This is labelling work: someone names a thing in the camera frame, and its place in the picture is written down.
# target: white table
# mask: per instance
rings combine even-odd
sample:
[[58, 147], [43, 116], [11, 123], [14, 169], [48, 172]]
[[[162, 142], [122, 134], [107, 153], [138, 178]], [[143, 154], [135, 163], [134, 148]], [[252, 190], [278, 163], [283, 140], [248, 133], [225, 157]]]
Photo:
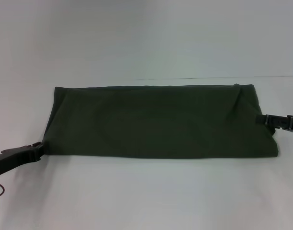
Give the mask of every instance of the white table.
[[[264, 113], [293, 115], [293, 78], [169, 81], [233, 83], [253, 83]], [[132, 82], [145, 84], [167, 82]], [[275, 139], [269, 159], [44, 156], [0, 176], [0, 230], [293, 230], [293, 133]]]

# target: white surface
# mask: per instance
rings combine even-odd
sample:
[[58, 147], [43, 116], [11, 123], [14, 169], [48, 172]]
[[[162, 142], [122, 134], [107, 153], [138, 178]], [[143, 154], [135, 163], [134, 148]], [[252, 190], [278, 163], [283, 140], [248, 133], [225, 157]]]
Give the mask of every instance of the white surface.
[[[41, 140], [54, 86], [254, 84], [293, 115], [293, 77], [254, 77], [280, 75], [292, 0], [0, 0], [0, 151]], [[275, 159], [43, 157], [0, 176], [0, 230], [293, 230], [293, 133], [275, 138]]]
[[0, 0], [0, 80], [293, 75], [293, 0]]
[[[265, 113], [293, 114], [293, 78], [169, 83], [254, 83]], [[131, 82], [140, 84], [165, 85], [167, 81]], [[38, 99], [48, 99], [53, 92], [53, 87], [45, 84], [22, 87], [26, 94], [39, 91]], [[35, 100], [23, 98], [17, 98], [23, 107]], [[3, 106], [12, 112], [20, 111], [12, 103], [5, 103]], [[35, 111], [43, 109], [49, 113], [49, 103], [44, 108], [36, 103], [32, 106]], [[30, 111], [21, 111], [19, 118], [13, 116], [20, 119], [24, 135], [32, 129], [30, 117], [24, 117]], [[39, 127], [45, 127], [44, 118], [48, 114], [35, 113], [41, 121]], [[30, 136], [28, 143], [37, 141], [41, 132]], [[17, 135], [10, 132], [9, 139]], [[0, 183], [6, 187], [5, 195], [0, 198], [0, 230], [293, 230], [293, 133], [279, 130], [275, 138], [281, 154], [272, 159], [44, 157], [40, 162], [0, 176]]]

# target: white backdrop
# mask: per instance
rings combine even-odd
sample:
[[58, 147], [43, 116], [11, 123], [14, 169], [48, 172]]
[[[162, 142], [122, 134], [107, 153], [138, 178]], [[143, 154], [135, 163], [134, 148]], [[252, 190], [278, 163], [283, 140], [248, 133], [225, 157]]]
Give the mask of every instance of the white backdrop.
[[[0, 0], [0, 151], [55, 86], [254, 84], [293, 115], [293, 0]], [[0, 230], [293, 230], [293, 134], [262, 160], [44, 157], [0, 176]]]

